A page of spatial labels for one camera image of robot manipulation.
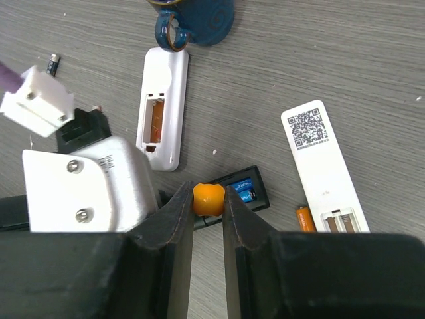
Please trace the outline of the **slim white remote control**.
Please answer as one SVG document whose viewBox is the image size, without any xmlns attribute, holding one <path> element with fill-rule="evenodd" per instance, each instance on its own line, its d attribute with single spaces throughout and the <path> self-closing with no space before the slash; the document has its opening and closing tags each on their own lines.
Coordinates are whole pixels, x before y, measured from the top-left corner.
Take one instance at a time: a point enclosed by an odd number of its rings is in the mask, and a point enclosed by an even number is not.
<svg viewBox="0 0 425 319">
<path fill-rule="evenodd" d="M 313 100 L 286 110 L 281 121 L 316 230 L 368 233 L 324 103 Z"/>
</svg>

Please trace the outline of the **orange battery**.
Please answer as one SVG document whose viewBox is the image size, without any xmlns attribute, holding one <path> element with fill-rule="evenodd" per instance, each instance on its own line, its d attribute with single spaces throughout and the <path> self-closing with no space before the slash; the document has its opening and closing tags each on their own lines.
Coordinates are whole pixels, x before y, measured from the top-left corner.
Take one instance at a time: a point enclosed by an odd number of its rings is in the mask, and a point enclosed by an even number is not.
<svg viewBox="0 0 425 319">
<path fill-rule="evenodd" d="M 300 228 L 303 232 L 317 231 L 309 207 L 298 207 L 296 209 L 296 215 L 299 221 Z"/>
</svg>

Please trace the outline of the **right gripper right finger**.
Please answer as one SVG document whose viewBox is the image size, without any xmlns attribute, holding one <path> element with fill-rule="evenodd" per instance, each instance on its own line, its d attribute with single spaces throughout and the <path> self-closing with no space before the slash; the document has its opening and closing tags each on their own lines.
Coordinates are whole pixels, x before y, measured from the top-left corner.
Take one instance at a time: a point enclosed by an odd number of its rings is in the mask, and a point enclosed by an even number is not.
<svg viewBox="0 0 425 319">
<path fill-rule="evenodd" d="M 386 233 L 278 231 L 228 187 L 229 318 L 423 318 L 424 243 Z"/>
</svg>

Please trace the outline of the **black battery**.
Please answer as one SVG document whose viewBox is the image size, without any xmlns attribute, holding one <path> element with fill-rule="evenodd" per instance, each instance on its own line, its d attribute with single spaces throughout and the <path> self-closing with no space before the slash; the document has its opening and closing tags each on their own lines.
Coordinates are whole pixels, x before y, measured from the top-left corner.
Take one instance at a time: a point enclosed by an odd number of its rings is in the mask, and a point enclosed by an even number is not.
<svg viewBox="0 0 425 319">
<path fill-rule="evenodd" d="M 52 77 L 56 76 L 60 59 L 61 57 L 59 54 L 51 54 L 49 62 L 48 62 L 48 66 L 46 68 L 47 74 L 51 75 Z"/>
</svg>

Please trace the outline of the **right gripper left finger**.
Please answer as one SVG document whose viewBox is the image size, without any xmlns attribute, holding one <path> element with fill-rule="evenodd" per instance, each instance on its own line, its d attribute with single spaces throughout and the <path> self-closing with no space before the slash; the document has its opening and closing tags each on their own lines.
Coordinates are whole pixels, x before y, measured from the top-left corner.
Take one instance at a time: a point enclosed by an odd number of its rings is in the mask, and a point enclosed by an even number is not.
<svg viewBox="0 0 425 319">
<path fill-rule="evenodd" d="M 2 318 L 186 318 L 193 184 L 127 233 L 1 234 Z"/>
</svg>

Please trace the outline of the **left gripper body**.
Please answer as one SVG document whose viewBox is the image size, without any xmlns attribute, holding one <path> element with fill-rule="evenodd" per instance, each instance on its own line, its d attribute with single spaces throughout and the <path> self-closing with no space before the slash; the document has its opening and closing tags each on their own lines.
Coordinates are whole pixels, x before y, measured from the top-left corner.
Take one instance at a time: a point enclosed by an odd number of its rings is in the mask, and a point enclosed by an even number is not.
<svg viewBox="0 0 425 319">
<path fill-rule="evenodd" d="M 56 131 L 56 142 L 59 154 L 71 154 L 103 139 L 112 137 L 106 116 L 99 110 L 90 112 L 77 109 L 75 118 Z M 164 213 L 165 196 L 159 191 L 161 206 L 157 212 L 150 215 L 130 231 L 158 225 Z M 16 197 L 5 197 L 1 200 L 1 230 L 18 231 L 30 230 L 27 207 L 27 193 Z"/>
</svg>

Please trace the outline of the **yellow handled screwdriver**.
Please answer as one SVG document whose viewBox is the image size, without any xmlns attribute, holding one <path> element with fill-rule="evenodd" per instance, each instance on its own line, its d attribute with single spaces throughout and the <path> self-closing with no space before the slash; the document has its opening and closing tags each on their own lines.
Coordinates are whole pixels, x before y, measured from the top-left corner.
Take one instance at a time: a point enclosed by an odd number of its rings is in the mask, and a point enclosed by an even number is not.
<svg viewBox="0 0 425 319">
<path fill-rule="evenodd" d="M 223 186 L 198 183 L 193 188 L 193 211 L 199 217 L 219 217 L 224 212 L 224 198 Z"/>
</svg>

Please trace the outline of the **black remote control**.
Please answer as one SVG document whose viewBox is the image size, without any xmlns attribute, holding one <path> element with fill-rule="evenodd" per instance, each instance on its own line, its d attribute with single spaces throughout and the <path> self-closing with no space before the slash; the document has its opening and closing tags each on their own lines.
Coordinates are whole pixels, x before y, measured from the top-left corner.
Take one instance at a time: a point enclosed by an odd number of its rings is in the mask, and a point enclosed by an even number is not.
<svg viewBox="0 0 425 319">
<path fill-rule="evenodd" d="M 256 165 L 211 181 L 223 187 L 231 186 L 243 202 L 254 212 L 269 208 L 270 202 L 260 170 Z"/>
</svg>

